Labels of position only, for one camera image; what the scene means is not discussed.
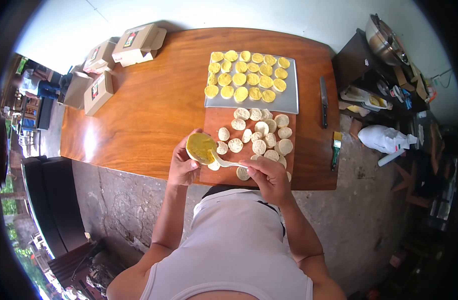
white plastic bag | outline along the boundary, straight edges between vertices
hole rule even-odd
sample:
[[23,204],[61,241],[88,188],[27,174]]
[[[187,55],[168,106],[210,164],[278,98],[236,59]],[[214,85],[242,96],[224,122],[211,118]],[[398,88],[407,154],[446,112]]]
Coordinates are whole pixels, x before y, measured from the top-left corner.
[[389,154],[399,149],[409,149],[411,144],[417,143],[414,135],[405,135],[382,125],[367,126],[359,131],[358,137],[365,146]]

white tank top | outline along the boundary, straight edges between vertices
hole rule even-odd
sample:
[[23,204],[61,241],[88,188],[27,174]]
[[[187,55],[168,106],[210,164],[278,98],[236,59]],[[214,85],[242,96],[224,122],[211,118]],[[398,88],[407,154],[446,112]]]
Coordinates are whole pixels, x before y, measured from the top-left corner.
[[152,266],[141,300],[184,300],[208,291],[312,300],[312,280],[282,243],[280,216],[257,201],[265,202],[249,189],[205,197],[187,240]]

green brush handle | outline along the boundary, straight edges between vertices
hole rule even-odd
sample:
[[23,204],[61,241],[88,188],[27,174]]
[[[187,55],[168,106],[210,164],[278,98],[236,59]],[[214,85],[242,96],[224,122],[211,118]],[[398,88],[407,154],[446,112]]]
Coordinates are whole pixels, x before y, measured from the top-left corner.
[[334,156],[332,157],[332,170],[335,170],[335,165],[337,164],[337,158],[339,157],[339,150],[340,148],[334,147]]

wooden cutting board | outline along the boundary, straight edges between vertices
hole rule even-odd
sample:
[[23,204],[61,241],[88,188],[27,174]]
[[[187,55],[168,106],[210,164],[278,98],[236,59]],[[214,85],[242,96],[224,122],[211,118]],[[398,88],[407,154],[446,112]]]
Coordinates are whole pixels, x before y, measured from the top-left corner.
[[[229,130],[230,138],[226,141],[229,142],[231,139],[239,138],[242,139],[242,133],[244,130],[235,130],[231,126],[231,121],[234,119],[235,108],[219,108],[219,107],[208,107],[205,109],[205,120],[204,120],[204,132],[210,134],[214,141],[219,140],[219,129],[221,127],[226,127]],[[281,114],[277,111],[271,111],[273,117]],[[289,128],[292,129],[292,135],[289,137],[289,140],[292,141],[292,144],[295,147],[296,145],[296,115],[287,114],[289,117]],[[246,120],[246,128],[249,128],[254,132],[254,126],[258,121],[253,121],[251,119]],[[280,141],[279,136],[277,135],[277,130],[274,132],[275,138],[277,141]],[[239,153],[234,153],[228,151],[220,157],[227,161],[238,162],[241,159],[250,159],[254,155],[252,151],[252,142],[249,141],[244,144],[244,147]],[[294,167],[294,150],[291,153],[285,156],[287,160],[287,171],[292,174],[292,169]],[[231,167],[221,167],[217,171],[210,170],[206,165],[203,165],[201,168],[201,174],[199,176],[199,181],[202,183],[212,183],[212,184],[230,184],[230,185],[240,185],[240,186],[257,186],[254,180],[249,179],[247,181],[240,180],[236,175],[236,166]]]

kitchen knife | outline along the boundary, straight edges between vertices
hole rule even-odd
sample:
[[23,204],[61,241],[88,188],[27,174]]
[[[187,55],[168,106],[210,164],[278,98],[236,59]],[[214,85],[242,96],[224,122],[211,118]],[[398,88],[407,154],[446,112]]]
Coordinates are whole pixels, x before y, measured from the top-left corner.
[[321,76],[321,100],[322,100],[322,127],[327,128],[327,107],[329,106],[327,102],[327,89],[325,87],[324,76]]

